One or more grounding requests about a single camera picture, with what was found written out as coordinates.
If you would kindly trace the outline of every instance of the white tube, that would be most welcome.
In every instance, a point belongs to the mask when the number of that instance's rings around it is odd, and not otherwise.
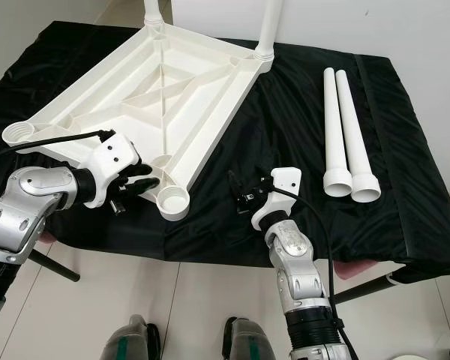
[[[158,7],[158,0],[144,0],[145,4],[145,25],[160,26],[164,23],[160,8]]]
[[[359,119],[353,106],[347,74],[345,71],[339,70],[336,77],[346,155],[352,173],[352,199],[357,203],[369,203],[380,197],[380,185],[377,178],[372,174],[368,162],[367,150],[360,131]]]
[[[260,39],[255,48],[255,57],[267,61],[273,60],[273,43],[277,34],[278,22],[282,11],[283,0],[267,0],[263,14]]]
[[[325,98],[325,158],[326,173],[323,190],[330,197],[345,197],[352,192],[352,175],[347,169],[344,138],[338,109],[335,71],[327,67],[323,71]]]

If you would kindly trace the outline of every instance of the table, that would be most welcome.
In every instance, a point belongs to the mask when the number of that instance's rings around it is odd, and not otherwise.
[[[48,104],[87,70],[133,35],[135,28],[54,22],[0,81],[2,130]],[[253,41],[230,40],[253,48]],[[276,44],[270,72],[260,75],[235,118],[190,189],[190,212],[166,222],[155,204],[134,198],[116,217],[109,206],[78,206],[49,217],[47,229],[77,248],[153,257],[167,261],[271,266],[268,248],[252,229],[250,215],[237,215],[227,171],[245,187],[260,170],[298,167],[300,194],[321,214],[331,235],[335,260],[371,259],[406,264],[349,290],[338,301],[398,283],[450,275],[450,198],[412,104],[392,63],[383,57],[354,55],[306,46]],[[323,70],[344,69],[370,165],[382,196],[358,204],[350,197],[324,194]],[[0,193],[18,167],[55,166],[42,154],[11,154],[0,160]],[[313,215],[295,204],[292,218],[326,257]]]

